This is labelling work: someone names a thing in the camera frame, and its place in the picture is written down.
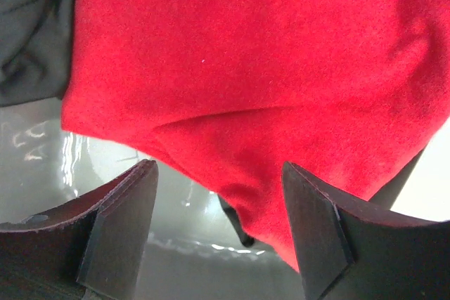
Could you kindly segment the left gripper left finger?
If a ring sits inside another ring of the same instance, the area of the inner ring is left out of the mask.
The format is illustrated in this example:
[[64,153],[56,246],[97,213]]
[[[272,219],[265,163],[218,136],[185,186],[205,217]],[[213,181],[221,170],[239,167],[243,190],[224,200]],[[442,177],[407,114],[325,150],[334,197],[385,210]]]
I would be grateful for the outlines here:
[[158,186],[142,160],[20,223],[1,224],[2,299],[133,299]]

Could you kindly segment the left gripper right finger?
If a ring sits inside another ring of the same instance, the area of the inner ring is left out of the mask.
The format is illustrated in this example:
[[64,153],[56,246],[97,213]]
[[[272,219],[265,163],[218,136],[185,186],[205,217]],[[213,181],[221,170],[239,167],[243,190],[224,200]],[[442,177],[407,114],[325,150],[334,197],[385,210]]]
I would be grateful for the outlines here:
[[292,163],[283,192],[306,299],[448,299],[449,223],[380,208]]

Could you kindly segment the red t-shirt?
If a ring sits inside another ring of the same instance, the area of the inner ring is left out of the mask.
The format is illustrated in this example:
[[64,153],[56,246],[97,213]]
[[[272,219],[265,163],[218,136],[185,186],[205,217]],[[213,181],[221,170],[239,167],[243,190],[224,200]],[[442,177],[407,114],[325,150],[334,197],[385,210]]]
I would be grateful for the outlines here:
[[449,0],[76,0],[62,126],[218,193],[297,262],[281,172],[369,200],[449,118]]

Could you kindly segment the grey plastic bin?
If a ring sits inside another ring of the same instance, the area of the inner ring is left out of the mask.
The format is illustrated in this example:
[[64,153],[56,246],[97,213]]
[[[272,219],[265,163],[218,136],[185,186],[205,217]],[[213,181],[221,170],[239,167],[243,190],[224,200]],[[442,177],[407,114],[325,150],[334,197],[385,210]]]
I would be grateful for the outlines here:
[[[1,224],[20,223],[112,181],[146,158],[60,128],[55,99],[1,109]],[[163,164],[133,299],[306,299],[300,272],[244,247],[219,198]],[[370,203],[412,172],[409,164]]]

